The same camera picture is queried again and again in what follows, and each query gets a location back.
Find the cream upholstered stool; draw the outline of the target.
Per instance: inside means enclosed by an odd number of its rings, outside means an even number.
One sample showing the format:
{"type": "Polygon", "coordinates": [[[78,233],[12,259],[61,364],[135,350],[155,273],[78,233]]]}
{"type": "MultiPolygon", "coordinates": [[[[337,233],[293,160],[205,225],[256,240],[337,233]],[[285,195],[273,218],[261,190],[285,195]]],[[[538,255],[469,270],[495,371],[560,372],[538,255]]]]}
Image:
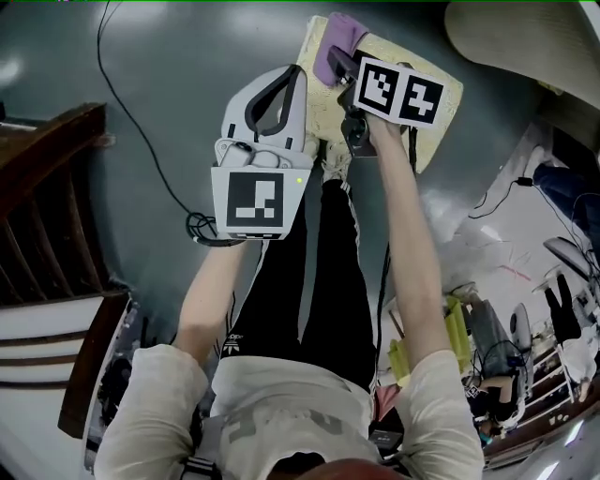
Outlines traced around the cream upholstered stool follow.
{"type": "MultiPolygon", "coordinates": [[[[313,64],[326,25],[327,19],[323,16],[310,18],[296,64],[302,67],[307,74],[307,132],[329,143],[342,143],[341,123],[344,111],[337,102],[342,88],[324,85],[313,73],[313,64]]],[[[417,71],[445,83],[445,91],[434,127],[420,127],[417,132],[416,171],[422,173],[433,159],[443,136],[457,113],[463,94],[463,84],[427,59],[374,34],[367,34],[363,37],[358,49],[386,62],[407,63],[417,71]]]]}

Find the purple cloth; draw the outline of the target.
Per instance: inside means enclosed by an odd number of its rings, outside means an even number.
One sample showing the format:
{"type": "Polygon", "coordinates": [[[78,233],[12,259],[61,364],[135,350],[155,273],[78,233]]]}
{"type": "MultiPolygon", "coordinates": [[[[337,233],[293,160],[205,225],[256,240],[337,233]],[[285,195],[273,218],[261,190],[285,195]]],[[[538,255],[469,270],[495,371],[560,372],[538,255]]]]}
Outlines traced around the purple cloth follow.
{"type": "Polygon", "coordinates": [[[331,13],[327,18],[327,24],[313,63],[315,77],[328,87],[335,86],[338,76],[329,65],[329,50],[332,47],[338,47],[353,57],[362,38],[368,32],[369,29],[353,17],[340,12],[331,13]]]}

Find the person's right white shoe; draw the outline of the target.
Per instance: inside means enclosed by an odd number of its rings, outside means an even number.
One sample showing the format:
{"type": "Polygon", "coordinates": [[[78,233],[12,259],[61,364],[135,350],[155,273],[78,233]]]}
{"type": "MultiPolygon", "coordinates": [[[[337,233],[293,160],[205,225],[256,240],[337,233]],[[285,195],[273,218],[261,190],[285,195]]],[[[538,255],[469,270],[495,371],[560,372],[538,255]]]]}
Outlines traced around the person's right white shoe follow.
{"type": "Polygon", "coordinates": [[[345,143],[328,143],[322,160],[322,183],[330,180],[346,182],[352,155],[345,143]]]}

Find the dark wooden chair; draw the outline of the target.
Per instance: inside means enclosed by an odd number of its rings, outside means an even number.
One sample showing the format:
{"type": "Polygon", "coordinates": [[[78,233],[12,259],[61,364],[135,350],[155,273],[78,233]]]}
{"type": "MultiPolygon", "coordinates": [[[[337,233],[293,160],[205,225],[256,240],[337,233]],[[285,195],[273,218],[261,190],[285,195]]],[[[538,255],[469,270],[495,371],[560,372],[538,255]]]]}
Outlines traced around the dark wooden chair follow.
{"type": "Polygon", "coordinates": [[[74,370],[64,380],[1,380],[0,391],[64,391],[57,426],[81,441],[130,300],[110,279],[90,203],[87,162],[108,144],[105,127],[101,103],[35,121],[6,116],[0,102],[0,308],[99,300],[88,326],[0,340],[0,347],[82,342],[78,353],[1,360],[1,367],[72,364],[74,370]]]}

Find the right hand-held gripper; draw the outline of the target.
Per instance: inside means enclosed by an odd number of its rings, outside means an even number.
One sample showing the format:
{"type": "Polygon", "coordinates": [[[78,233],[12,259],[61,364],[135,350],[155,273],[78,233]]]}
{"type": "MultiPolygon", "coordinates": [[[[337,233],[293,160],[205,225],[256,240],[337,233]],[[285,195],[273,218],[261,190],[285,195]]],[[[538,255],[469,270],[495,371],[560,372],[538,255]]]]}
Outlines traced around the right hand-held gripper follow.
{"type": "Polygon", "coordinates": [[[345,112],[343,138],[352,156],[373,158],[368,113],[409,129],[432,128],[441,106],[444,83],[402,65],[364,56],[359,63],[338,46],[329,48],[327,62],[334,85],[348,84],[337,102],[345,112]]]}

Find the black waist box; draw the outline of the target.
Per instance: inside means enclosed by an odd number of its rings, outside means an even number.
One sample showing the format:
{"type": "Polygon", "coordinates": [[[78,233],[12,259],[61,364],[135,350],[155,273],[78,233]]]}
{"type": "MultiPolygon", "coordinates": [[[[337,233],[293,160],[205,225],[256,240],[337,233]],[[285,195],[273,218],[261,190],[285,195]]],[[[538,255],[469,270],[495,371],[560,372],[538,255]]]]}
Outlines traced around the black waist box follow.
{"type": "Polygon", "coordinates": [[[377,447],[382,458],[395,455],[399,451],[404,437],[403,432],[375,428],[369,434],[369,440],[377,447]]]}

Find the grey office chair base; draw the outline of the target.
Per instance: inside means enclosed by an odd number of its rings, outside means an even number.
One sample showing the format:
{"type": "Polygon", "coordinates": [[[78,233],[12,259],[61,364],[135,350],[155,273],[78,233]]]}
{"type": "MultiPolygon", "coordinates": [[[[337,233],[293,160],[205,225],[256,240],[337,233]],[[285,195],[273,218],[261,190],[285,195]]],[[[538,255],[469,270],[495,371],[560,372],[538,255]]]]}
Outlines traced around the grey office chair base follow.
{"type": "Polygon", "coordinates": [[[592,261],[581,252],[575,243],[563,237],[552,237],[546,240],[543,245],[550,253],[578,274],[582,279],[588,282],[592,281],[594,278],[600,279],[594,271],[592,261]]]}

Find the person's left forearm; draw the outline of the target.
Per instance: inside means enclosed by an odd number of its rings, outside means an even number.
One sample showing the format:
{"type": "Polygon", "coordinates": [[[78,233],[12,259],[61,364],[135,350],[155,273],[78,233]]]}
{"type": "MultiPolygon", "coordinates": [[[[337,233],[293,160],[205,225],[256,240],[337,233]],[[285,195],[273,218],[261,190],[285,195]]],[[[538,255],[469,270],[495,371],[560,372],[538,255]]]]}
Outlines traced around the person's left forearm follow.
{"type": "Polygon", "coordinates": [[[184,298],[173,345],[201,367],[218,339],[248,245],[211,247],[184,298]]]}

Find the person's right forearm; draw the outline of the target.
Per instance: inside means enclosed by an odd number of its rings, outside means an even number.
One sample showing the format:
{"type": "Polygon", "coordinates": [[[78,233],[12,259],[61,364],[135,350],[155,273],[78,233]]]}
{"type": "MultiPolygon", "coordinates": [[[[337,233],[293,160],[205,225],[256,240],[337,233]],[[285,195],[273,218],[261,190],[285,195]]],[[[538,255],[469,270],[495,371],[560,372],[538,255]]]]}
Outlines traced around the person's right forearm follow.
{"type": "Polygon", "coordinates": [[[435,245],[399,127],[367,116],[369,139],[382,177],[397,309],[411,368],[448,350],[442,312],[442,279],[435,245]]]}

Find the dark teal floor mat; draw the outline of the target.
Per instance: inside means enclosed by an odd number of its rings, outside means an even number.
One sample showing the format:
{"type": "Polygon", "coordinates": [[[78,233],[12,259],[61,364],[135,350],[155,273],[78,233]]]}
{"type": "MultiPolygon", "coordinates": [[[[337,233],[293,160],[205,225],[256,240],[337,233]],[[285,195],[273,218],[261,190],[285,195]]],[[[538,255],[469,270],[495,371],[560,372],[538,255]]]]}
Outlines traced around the dark teal floor mat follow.
{"type": "Polygon", "coordinates": [[[0,10],[0,100],[51,118],[107,106],[113,147],[90,164],[109,270],[172,330],[205,251],[185,209],[212,210],[210,165],[230,97],[297,58],[308,20],[346,13],[463,84],[457,114],[419,180],[438,242],[495,180],[543,95],[534,81],[471,63],[446,39],[438,3],[8,3],[0,10]]]}

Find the yellow-green stool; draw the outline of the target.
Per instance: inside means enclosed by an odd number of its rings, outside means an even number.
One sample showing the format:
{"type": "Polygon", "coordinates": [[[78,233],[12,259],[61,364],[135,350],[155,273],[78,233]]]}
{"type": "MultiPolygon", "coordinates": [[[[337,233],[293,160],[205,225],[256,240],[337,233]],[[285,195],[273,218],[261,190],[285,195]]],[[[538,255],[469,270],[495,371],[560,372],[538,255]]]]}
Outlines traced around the yellow-green stool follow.
{"type": "MultiPolygon", "coordinates": [[[[446,295],[442,306],[451,347],[457,358],[459,372],[463,373],[471,364],[472,354],[467,327],[462,313],[462,304],[456,297],[446,295]]],[[[393,375],[394,383],[400,387],[404,387],[410,379],[404,331],[399,323],[399,316],[393,310],[389,311],[389,318],[396,329],[396,336],[390,339],[387,353],[390,364],[389,370],[393,375]]]]}

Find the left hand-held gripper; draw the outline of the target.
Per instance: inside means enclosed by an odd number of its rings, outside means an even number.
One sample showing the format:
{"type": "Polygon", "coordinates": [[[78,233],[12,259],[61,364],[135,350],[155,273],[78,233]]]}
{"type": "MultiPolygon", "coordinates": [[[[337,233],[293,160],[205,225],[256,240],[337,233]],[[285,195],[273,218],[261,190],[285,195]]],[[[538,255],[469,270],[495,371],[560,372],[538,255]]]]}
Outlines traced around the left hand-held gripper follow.
{"type": "Polygon", "coordinates": [[[292,229],[313,166],[307,82],[301,67],[279,67],[229,101],[211,168],[218,239],[282,240],[292,229]]]}

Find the person's cream shirt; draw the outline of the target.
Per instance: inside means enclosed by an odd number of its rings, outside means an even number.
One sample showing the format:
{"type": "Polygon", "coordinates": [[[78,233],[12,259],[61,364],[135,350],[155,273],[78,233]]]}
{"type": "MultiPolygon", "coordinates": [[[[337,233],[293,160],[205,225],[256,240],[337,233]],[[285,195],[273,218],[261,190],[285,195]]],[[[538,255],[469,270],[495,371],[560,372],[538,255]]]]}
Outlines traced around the person's cream shirt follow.
{"type": "MultiPolygon", "coordinates": [[[[221,360],[213,378],[170,345],[139,349],[127,390],[94,466],[96,480],[177,480],[198,456],[190,428],[205,391],[215,392],[206,435],[230,480],[266,480],[296,453],[325,461],[377,461],[368,439],[368,392],[321,367],[258,356],[221,360]]],[[[481,480],[484,457],[455,355],[421,360],[396,406],[405,436],[400,454],[420,480],[481,480]]]]}

